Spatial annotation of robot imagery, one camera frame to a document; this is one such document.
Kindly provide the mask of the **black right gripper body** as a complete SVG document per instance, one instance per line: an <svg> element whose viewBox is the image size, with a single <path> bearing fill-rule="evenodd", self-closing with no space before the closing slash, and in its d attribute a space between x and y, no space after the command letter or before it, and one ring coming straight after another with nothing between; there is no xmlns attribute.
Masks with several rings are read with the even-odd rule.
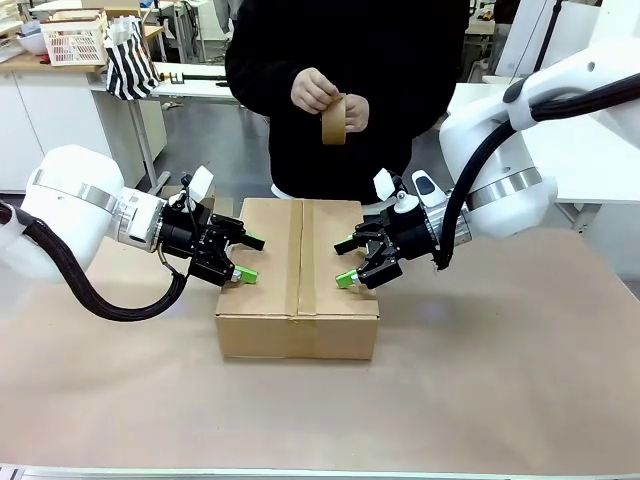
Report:
<svg viewBox="0 0 640 480"><path fill-rule="evenodd" d="M368 215L381 240L367 242L367 288L375 289L402 275L401 260L432 254L436 240L428 226L425 210L418 205L407 213L393 207Z"/></svg>

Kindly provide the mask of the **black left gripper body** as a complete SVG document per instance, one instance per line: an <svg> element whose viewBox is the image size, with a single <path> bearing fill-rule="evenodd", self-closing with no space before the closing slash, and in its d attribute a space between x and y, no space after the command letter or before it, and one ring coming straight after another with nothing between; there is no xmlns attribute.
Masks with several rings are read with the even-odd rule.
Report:
<svg viewBox="0 0 640 480"><path fill-rule="evenodd" d="M226 283L224 248L214 244L212 211L197 203L191 211L166 204L161 210L159 247L165 255L188 259L188 274L212 285Z"/></svg>

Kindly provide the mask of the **person's left hand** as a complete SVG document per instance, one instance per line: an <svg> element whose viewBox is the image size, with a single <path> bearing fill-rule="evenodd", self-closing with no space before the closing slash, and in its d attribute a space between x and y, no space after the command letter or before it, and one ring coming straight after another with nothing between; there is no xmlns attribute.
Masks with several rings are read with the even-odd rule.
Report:
<svg viewBox="0 0 640 480"><path fill-rule="evenodd" d="M361 133L369 123L370 107L366 98L347 94L345 101L345 130L347 133Z"/></svg>

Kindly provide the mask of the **person's right hand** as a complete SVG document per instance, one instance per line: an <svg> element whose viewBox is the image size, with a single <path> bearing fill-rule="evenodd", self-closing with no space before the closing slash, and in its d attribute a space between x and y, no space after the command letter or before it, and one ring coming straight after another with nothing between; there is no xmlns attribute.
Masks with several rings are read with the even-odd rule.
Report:
<svg viewBox="0 0 640 480"><path fill-rule="evenodd" d="M290 93L292 103L312 115L324 112L340 96L338 88L316 68L299 72Z"/></svg>

